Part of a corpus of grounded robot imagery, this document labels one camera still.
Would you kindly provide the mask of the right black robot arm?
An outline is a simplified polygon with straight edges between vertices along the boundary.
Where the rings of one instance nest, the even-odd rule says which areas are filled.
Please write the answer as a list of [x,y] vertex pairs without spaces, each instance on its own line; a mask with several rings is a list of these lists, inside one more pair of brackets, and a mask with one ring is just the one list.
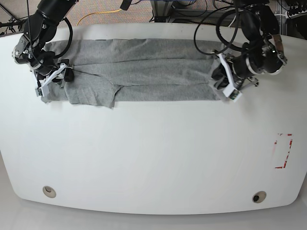
[[[35,91],[38,96],[47,96],[48,85],[52,82],[66,83],[74,80],[70,61],[62,57],[72,44],[73,30],[67,14],[76,3],[76,0],[40,1],[36,12],[27,16],[24,34],[12,52],[17,64],[29,66],[35,79]],[[57,27],[62,21],[68,25],[70,33],[66,47],[59,54],[45,51],[45,44],[54,38]]]

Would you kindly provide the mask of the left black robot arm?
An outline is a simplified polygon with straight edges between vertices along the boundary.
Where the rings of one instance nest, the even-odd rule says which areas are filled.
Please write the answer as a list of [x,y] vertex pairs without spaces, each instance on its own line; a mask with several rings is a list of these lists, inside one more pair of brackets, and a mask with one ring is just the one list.
[[276,75],[287,64],[279,23],[267,0],[235,0],[223,7],[225,12],[215,24],[215,32],[223,49],[198,52],[216,57],[209,85],[201,99],[237,101],[242,91],[257,87],[256,76]]

